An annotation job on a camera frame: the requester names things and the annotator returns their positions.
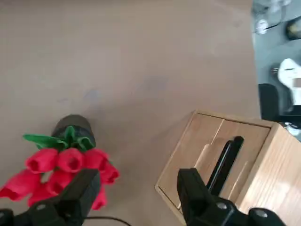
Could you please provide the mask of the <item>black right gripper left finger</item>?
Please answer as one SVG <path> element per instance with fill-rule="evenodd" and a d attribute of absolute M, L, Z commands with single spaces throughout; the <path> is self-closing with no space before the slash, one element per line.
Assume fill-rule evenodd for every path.
<path fill-rule="evenodd" d="M 0 210 L 2 226 L 81 226 L 100 191 L 96 169 L 83 169 L 56 197 L 39 201 L 27 211 L 15 215 Z"/>

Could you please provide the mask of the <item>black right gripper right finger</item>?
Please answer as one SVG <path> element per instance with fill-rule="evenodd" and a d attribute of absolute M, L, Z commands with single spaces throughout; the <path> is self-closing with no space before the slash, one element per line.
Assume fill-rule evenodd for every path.
<path fill-rule="evenodd" d="M 210 194 L 195 168 L 179 169 L 177 192 L 187 226 L 284 226 L 280 217 L 265 208 L 239 211 L 230 200 Z"/>

